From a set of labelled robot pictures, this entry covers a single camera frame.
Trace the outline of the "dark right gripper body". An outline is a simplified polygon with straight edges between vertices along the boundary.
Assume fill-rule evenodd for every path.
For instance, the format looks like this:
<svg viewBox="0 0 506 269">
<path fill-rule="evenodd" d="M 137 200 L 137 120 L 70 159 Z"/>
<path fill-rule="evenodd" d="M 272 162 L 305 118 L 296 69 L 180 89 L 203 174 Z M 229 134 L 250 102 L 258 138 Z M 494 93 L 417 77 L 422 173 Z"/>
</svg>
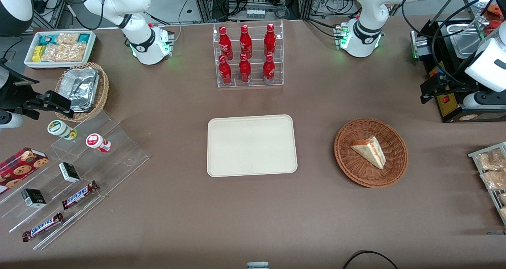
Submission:
<svg viewBox="0 0 506 269">
<path fill-rule="evenodd" d="M 38 80 L 26 77 L 1 62 L 1 109 L 6 111 L 25 109 L 24 104 L 29 100 L 38 99 L 39 93 L 31 87 L 40 83 Z"/>
</svg>

